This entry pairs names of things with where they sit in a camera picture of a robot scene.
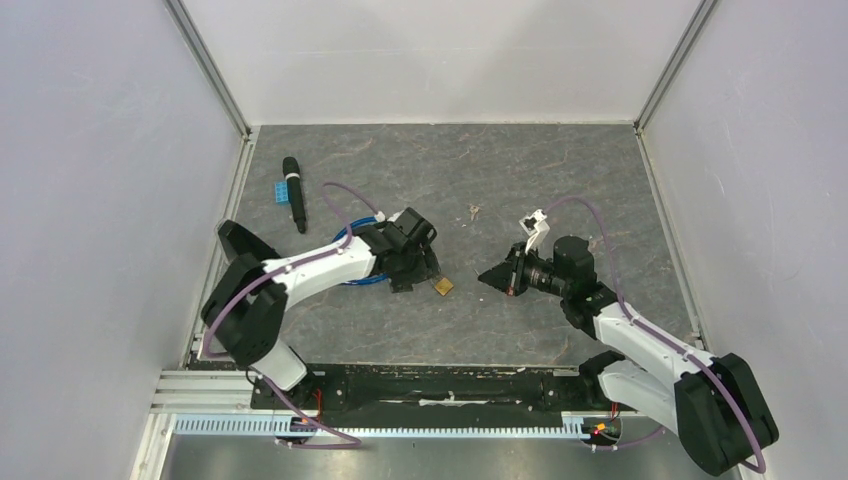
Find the small key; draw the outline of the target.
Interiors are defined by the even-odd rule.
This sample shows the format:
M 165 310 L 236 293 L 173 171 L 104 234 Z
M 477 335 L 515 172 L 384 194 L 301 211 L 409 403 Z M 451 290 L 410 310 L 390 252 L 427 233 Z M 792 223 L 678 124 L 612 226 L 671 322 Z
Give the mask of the small key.
M 481 210 L 481 207 L 478 206 L 478 205 L 470 205 L 469 206 L 469 217 L 470 217 L 471 222 L 474 222 L 477 219 L 480 210 Z

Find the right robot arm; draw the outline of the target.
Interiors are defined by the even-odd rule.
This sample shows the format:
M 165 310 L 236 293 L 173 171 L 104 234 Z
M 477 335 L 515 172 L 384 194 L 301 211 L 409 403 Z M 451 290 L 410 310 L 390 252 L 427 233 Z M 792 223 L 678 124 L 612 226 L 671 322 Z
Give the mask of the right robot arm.
M 508 296 L 532 289 L 559 298 L 571 326 L 608 346 L 581 366 L 585 405 L 634 408 L 675 434 L 710 475 L 738 465 L 764 470 L 763 450 L 779 427 L 748 363 L 688 345 L 638 315 L 598 279 L 586 240 L 559 238 L 549 259 L 516 243 L 478 279 Z

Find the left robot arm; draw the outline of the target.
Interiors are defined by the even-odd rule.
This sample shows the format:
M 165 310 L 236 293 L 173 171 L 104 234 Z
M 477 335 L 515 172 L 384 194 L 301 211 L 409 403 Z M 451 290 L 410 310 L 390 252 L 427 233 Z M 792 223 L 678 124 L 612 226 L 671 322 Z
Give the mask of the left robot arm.
M 283 258 L 243 225 L 225 220 L 218 237 L 229 264 L 200 317 L 225 356 L 275 384 L 291 408 L 314 393 L 310 370 L 282 338 L 284 314 L 314 295 L 347 282 L 384 276 L 392 292 L 408 292 L 440 273 L 432 243 L 436 228 L 416 210 L 361 225 L 317 249 Z

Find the brass padlock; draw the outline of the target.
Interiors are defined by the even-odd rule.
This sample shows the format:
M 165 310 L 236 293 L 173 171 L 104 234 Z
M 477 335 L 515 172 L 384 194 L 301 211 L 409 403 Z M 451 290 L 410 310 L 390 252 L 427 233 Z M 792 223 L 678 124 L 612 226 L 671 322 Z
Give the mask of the brass padlock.
M 433 287 L 441 296 L 447 296 L 454 289 L 454 284 L 448 278 L 440 277 L 434 281 Z

